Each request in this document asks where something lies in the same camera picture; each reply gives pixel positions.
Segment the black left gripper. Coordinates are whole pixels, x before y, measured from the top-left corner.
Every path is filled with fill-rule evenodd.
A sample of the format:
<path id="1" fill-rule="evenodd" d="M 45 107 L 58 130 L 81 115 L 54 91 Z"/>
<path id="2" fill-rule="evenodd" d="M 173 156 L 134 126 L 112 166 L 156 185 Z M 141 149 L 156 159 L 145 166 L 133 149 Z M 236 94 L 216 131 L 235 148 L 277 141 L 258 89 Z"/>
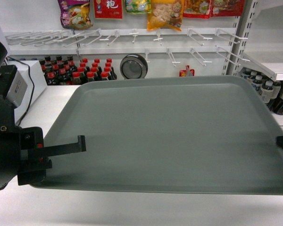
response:
<path id="1" fill-rule="evenodd" d="M 52 168 L 48 157 L 86 152 L 85 136 L 76 143 L 43 147 L 40 127 L 15 125 L 14 106 L 0 95 L 0 191 L 15 177 L 19 185 L 35 184 Z"/>

